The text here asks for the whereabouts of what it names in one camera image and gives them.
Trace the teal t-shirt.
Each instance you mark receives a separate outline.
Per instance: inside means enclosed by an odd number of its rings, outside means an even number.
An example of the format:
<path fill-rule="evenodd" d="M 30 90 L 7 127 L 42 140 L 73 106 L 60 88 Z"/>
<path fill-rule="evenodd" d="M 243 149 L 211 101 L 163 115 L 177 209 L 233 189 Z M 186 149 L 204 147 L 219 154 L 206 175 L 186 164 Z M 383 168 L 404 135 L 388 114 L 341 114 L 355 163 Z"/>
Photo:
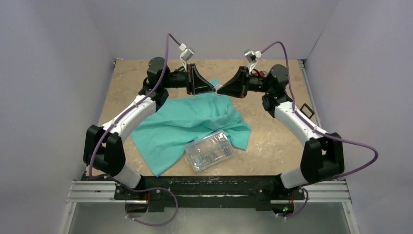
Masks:
<path fill-rule="evenodd" d="M 168 99 L 130 137 L 151 172 L 160 176 L 184 155 L 186 144 L 219 130 L 236 148 L 247 148 L 251 128 L 230 97 L 205 93 Z"/>

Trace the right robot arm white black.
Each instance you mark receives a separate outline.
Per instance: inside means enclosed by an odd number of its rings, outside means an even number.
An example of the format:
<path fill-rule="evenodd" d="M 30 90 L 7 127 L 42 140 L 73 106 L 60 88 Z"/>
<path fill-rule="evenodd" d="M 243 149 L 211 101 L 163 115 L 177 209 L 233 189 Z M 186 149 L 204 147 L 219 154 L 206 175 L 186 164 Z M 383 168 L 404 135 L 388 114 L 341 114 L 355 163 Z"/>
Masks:
<path fill-rule="evenodd" d="M 266 76 L 249 73 L 241 66 L 235 76 L 217 88 L 216 92 L 234 98 L 244 98 L 249 91 L 262 92 L 263 108 L 284 124 L 303 145 L 298 168 L 276 176 L 274 194 L 286 198 L 298 186 L 329 179 L 344 172 L 344 154 L 341 137 L 329 134 L 302 115 L 286 92 L 288 69 L 274 65 Z"/>

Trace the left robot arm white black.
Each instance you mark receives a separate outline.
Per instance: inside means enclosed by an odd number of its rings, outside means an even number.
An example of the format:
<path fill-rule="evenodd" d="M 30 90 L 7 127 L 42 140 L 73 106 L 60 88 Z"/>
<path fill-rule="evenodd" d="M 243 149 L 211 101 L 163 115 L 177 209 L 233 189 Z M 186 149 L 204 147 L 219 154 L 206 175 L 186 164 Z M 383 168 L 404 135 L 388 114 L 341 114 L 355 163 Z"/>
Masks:
<path fill-rule="evenodd" d="M 127 165 L 123 144 L 140 123 L 164 105 L 169 88 L 186 88 L 189 95 L 217 90 L 199 74 L 195 64 L 184 63 L 171 71 L 165 58 L 155 57 L 149 61 L 143 87 L 132 103 L 102 126 L 87 129 L 83 161 L 89 169 L 96 168 L 125 186 L 132 199 L 142 198 L 147 189 L 143 176 Z"/>

